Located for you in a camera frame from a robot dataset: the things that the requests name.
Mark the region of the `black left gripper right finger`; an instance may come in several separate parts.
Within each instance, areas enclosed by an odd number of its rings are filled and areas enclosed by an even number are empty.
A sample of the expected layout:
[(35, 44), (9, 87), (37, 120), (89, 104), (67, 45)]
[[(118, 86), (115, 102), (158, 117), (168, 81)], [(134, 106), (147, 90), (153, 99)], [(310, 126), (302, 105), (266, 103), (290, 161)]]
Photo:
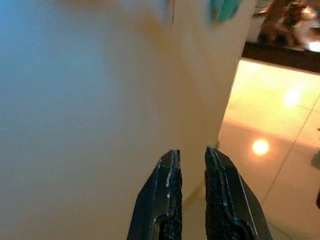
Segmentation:
[(258, 198), (232, 160), (211, 146), (204, 180), (207, 240), (273, 240)]

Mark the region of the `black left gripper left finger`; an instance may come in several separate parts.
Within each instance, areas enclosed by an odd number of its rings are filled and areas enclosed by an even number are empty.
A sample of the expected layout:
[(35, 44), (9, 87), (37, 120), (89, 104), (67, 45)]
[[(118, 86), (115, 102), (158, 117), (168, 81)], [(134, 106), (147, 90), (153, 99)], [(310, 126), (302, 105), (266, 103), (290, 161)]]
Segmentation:
[(180, 151), (169, 150), (140, 190), (127, 240), (182, 240)]

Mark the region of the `person hand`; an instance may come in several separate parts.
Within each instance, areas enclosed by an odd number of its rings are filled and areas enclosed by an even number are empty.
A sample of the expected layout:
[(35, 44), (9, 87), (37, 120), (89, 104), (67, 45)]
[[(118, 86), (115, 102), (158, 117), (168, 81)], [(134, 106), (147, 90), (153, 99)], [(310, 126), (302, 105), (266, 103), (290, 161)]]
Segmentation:
[(260, 27), (259, 36), (267, 42), (282, 40), (292, 47), (296, 44), (293, 26), (302, 19), (302, 11), (307, 7), (302, 0), (273, 0)]

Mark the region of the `dark brown wooden table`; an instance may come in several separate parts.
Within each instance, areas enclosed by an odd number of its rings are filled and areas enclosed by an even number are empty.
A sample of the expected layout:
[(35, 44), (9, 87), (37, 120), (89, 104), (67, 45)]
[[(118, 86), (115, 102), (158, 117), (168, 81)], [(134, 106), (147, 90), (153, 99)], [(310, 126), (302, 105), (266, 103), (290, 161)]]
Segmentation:
[(320, 74), (320, 52), (246, 42), (242, 57)]

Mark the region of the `blue plush keychain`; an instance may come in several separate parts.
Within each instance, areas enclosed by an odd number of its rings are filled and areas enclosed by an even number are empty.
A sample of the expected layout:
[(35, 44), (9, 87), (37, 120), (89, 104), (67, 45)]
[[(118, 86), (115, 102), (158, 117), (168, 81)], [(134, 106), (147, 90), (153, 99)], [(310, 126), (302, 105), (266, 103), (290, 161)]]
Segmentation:
[(243, 0), (209, 0), (210, 21), (215, 24), (231, 20), (242, 2)]

